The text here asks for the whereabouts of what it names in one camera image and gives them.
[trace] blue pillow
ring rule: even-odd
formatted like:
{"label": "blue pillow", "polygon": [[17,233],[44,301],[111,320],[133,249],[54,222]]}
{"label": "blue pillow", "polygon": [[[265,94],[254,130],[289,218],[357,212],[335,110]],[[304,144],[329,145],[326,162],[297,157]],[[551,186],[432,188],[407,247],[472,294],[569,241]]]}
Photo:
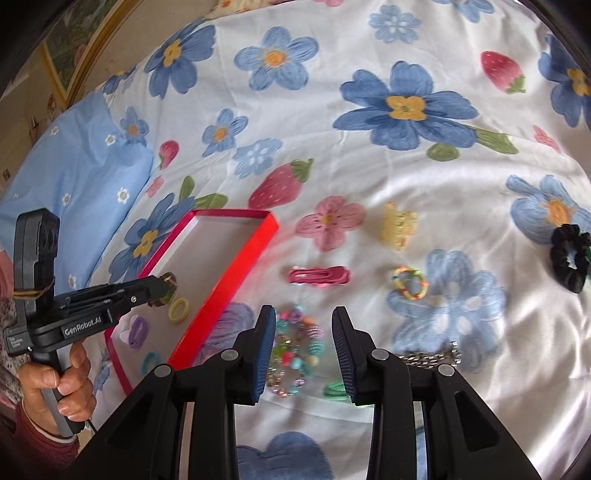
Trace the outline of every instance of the blue pillow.
{"label": "blue pillow", "polygon": [[153,153],[88,94],[49,127],[0,200],[0,244],[13,259],[17,217],[42,207],[60,218],[56,294],[86,286],[148,181]]}

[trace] screw head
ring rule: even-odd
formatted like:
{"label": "screw head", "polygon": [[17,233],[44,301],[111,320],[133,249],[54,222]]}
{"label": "screw head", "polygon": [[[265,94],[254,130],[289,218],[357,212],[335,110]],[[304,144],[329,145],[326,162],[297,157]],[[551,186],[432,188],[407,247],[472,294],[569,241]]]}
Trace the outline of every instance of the screw head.
{"label": "screw head", "polygon": [[456,373],[456,369],[448,364],[439,365],[439,367],[437,367],[437,371],[444,377],[451,377],[454,373]]}
{"label": "screw head", "polygon": [[222,360],[229,362],[231,360],[235,360],[236,358],[238,358],[238,352],[232,350],[231,348],[222,352]]}
{"label": "screw head", "polygon": [[170,372],[172,372],[173,369],[170,368],[168,365],[159,365],[154,369],[154,375],[156,375],[156,377],[167,377],[170,375]]}
{"label": "screw head", "polygon": [[383,348],[376,348],[371,352],[371,356],[373,356],[376,360],[386,360],[389,357],[389,353],[387,350]]}

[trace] pink hair clip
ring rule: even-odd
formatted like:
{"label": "pink hair clip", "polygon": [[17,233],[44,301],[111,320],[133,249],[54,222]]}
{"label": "pink hair clip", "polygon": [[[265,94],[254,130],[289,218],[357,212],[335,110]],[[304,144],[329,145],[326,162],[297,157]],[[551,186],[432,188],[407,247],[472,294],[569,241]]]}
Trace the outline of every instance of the pink hair clip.
{"label": "pink hair clip", "polygon": [[351,272],[343,267],[300,268],[294,267],[287,274],[290,283],[310,283],[323,287],[325,285],[344,285],[349,282]]}

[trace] black scrunchie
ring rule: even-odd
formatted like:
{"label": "black scrunchie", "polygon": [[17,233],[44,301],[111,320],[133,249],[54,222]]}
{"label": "black scrunchie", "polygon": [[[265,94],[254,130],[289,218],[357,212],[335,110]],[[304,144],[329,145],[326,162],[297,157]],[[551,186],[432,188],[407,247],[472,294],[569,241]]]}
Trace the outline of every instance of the black scrunchie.
{"label": "black scrunchie", "polygon": [[[550,259],[556,280],[570,291],[581,293],[590,271],[587,252],[591,245],[591,235],[580,233],[578,225],[565,223],[554,230],[551,240],[554,246],[550,249]],[[571,244],[577,252],[574,256],[576,269],[569,265],[567,244]]]}

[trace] hand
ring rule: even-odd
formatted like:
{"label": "hand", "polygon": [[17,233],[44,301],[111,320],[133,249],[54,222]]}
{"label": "hand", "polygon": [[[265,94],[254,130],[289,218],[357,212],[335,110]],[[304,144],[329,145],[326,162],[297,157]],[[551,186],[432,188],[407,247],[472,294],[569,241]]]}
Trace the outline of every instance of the hand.
{"label": "hand", "polygon": [[57,409],[72,421],[88,420],[96,407],[92,382],[88,379],[90,360],[82,342],[72,345],[70,363],[72,366],[61,378],[52,367],[32,362],[24,364],[17,372],[25,412],[38,427],[56,436],[59,436],[56,421],[45,404],[40,388],[57,388],[64,395]]}

